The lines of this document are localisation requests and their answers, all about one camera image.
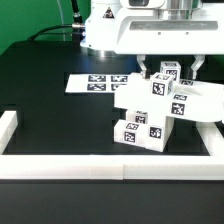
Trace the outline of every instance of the green wall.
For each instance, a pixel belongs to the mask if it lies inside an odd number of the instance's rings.
[[[49,26],[61,24],[57,0],[0,0],[0,54],[16,41],[26,40],[32,34]],[[72,23],[70,0],[60,0],[65,23]],[[80,12],[86,19],[90,0],[78,0]],[[39,39],[55,39],[44,36]]]

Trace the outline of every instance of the black tabletop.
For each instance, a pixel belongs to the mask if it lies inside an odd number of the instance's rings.
[[[151,56],[146,65],[159,71],[161,60],[177,60],[182,78],[193,56]],[[216,66],[216,73],[210,72]],[[130,74],[139,71],[136,56],[100,58],[80,52],[72,42],[18,42],[0,57],[0,109],[16,110],[19,126],[8,154],[160,154],[115,143],[113,127],[124,110],[114,108],[114,96],[66,94],[70,74]],[[200,69],[198,79],[222,82],[222,65],[212,57]],[[175,121],[164,154],[207,155],[190,121]]]
[[[149,57],[147,67],[156,72],[167,58]],[[181,63],[182,77],[194,61],[172,59]],[[96,58],[73,43],[13,44],[0,57],[0,111],[16,110],[19,118],[5,153],[150,154],[113,142],[113,125],[124,111],[113,107],[112,94],[65,94],[70,73],[138,69],[135,57]],[[198,79],[222,82],[222,71],[221,63],[207,57]],[[207,155],[194,123],[178,120],[174,130],[165,154]],[[1,180],[0,218],[7,224],[222,224],[223,186],[223,181]]]

